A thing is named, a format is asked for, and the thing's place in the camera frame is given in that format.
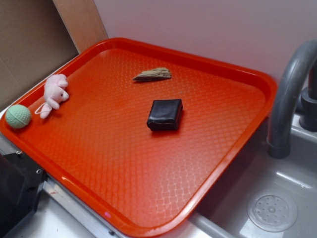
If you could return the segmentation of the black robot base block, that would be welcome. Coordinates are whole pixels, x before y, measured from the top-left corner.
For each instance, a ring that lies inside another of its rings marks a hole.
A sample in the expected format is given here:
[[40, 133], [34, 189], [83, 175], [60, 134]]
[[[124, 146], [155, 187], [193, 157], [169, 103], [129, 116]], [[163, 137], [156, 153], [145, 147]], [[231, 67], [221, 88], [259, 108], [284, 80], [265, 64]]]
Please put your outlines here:
[[2, 238], [36, 213], [45, 178], [45, 170], [22, 151], [0, 156]]

